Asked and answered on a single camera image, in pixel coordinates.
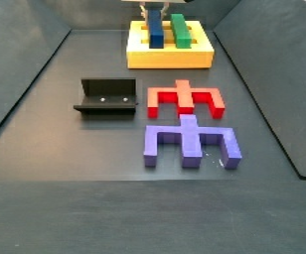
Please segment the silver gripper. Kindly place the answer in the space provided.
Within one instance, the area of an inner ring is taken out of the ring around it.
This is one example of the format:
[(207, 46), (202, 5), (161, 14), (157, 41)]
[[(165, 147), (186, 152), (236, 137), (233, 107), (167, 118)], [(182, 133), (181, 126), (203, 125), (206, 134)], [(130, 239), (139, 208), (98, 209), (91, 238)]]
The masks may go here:
[(170, 3), (187, 3), (187, 0), (120, 0), (122, 2), (139, 2), (139, 10), (141, 10), (141, 16), (145, 21), (145, 26), (147, 27), (147, 10), (145, 8), (145, 2), (151, 3), (163, 3), (162, 9), (161, 9), (161, 20), (163, 20), (166, 16), (166, 12), (170, 6)]

